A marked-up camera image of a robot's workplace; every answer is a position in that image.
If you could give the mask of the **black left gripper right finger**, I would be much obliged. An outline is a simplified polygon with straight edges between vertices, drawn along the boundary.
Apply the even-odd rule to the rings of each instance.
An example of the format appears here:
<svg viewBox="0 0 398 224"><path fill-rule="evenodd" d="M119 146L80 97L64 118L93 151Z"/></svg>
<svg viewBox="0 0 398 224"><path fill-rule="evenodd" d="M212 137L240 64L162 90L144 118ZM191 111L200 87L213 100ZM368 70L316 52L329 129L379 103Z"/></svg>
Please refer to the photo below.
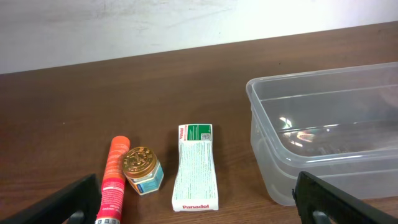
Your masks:
<svg viewBox="0 0 398 224"><path fill-rule="evenodd" d="M397 224L384 213L309 172L298 175L292 195L302 223Z"/></svg>

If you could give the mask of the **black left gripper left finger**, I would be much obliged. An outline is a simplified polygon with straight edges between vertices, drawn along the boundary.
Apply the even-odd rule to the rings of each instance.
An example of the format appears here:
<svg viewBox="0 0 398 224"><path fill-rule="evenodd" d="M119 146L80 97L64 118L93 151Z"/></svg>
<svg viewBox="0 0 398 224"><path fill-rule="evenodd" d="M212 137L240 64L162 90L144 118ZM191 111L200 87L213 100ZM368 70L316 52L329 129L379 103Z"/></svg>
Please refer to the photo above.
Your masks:
<svg viewBox="0 0 398 224"><path fill-rule="evenodd" d="M47 198L4 219L3 224L93 224L100 209L101 191L95 174L87 175Z"/></svg>

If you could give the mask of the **orange tablet tube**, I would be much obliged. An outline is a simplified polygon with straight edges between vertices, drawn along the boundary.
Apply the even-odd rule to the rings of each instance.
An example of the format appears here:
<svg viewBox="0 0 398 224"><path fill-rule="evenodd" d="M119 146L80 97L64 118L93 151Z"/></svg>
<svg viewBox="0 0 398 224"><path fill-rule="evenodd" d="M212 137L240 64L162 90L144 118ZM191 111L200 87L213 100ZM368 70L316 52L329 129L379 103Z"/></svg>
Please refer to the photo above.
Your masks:
<svg viewBox="0 0 398 224"><path fill-rule="evenodd" d="M120 224L126 183L122 159L130 148L125 136L112 139L101 184L101 205L95 224Z"/></svg>

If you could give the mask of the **gold lid balm jar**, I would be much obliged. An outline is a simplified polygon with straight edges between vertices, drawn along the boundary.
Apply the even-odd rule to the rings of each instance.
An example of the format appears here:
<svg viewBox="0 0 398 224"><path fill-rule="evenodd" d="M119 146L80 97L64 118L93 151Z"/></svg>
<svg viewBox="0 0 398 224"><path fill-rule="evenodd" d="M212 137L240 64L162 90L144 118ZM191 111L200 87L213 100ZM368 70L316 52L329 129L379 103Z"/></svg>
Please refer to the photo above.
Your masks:
<svg viewBox="0 0 398 224"><path fill-rule="evenodd" d="M162 166L155 153L148 147L135 147L122 159L123 173L139 195L160 189L164 178Z"/></svg>

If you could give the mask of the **white green Panadol box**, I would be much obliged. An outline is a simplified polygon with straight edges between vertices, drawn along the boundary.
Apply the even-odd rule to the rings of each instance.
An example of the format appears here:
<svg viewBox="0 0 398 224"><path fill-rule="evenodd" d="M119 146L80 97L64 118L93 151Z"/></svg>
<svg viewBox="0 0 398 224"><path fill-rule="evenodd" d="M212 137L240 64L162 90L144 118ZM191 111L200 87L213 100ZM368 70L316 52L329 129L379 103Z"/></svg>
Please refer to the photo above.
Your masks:
<svg viewBox="0 0 398 224"><path fill-rule="evenodd" d="M175 212L219 209L211 124L178 127L178 171L172 207Z"/></svg>

